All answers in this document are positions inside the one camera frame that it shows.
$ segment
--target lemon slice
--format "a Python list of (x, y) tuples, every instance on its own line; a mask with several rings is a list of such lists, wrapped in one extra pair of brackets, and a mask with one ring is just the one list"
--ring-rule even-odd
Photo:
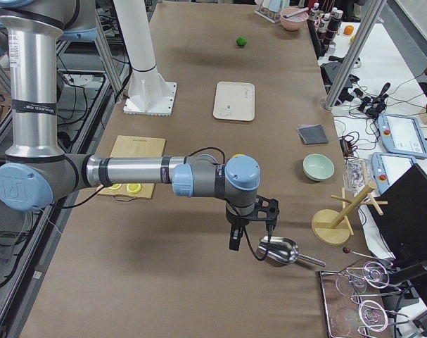
[(138, 194), (141, 191), (141, 188), (143, 187), (139, 183), (129, 183), (126, 186), (126, 190), (129, 194)]
[(107, 189), (118, 190), (119, 188), (121, 188), (121, 186), (122, 186), (122, 184), (117, 183), (117, 184), (112, 185), (111, 187), (108, 187)]

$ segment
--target metal scoop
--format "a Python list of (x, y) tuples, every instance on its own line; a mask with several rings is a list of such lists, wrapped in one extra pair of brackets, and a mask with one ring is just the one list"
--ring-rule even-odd
[[(263, 237), (258, 245), (258, 250), (264, 254), (267, 250), (268, 236)], [(292, 264), (298, 259), (309, 263), (326, 266), (326, 263), (319, 259), (302, 255), (299, 253), (298, 245), (289, 238), (271, 237), (269, 243), (268, 257), (274, 259), (281, 264)]]

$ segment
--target brown table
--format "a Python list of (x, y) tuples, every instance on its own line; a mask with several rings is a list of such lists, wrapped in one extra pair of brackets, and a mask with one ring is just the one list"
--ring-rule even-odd
[[(326, 93), (308, 29), (287, 32), (253, 10), (159, 4), (151, 32), (160, 72), (178, 83), (173, 113), (125, 115), (117, 105), (98, 153), (107, 156), (123, 134), (164, 137), (165, 154), (204, 146), (249, 154), (262, 168), (259, 193), (280, 202), (275, 235), (340, 269), (355, 257), (310, 229), (315, 212), (340, 208), (329, 194), (340, 191), (344, 162), (332, 115), (319, 103)], [(235, 45), (238, 36), (248, 39), (244, 49)], [(255, 85), (254, 121), (213, 118), (219, 81)], [(315, 123), (330, 143), (303, 146), (296, 127)], [(315, 152), (335, 163), (330, 180), (315, 183), (302, 173), (302, 159)], [(150, 201), (97, 196), (75, 209), (22, 337), (325, 337), (318, 267), (257, 262), (245, 240), (239, 252), (228, 250), (224, 210), (223, 201), (176, 197), (164, 185)], [(265, 227), (253, 223), (248, 231), (256, 246)], [(360, 230), (349, 245), (365, 250)]]

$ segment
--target white pillar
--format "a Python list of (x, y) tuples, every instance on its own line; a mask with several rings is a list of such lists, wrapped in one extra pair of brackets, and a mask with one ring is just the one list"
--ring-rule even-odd
[(114, 0), (122, 35), (133, 67), (124, 112), (171, 115), (177, 84), (159, 74), (144, 0)]

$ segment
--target white tray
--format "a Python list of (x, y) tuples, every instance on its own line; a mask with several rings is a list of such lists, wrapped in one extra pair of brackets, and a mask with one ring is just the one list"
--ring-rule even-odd
[(255, 117), (254, 85), (243, 82), (218, 82), (213, 116), (220, 120), (252, 121)]

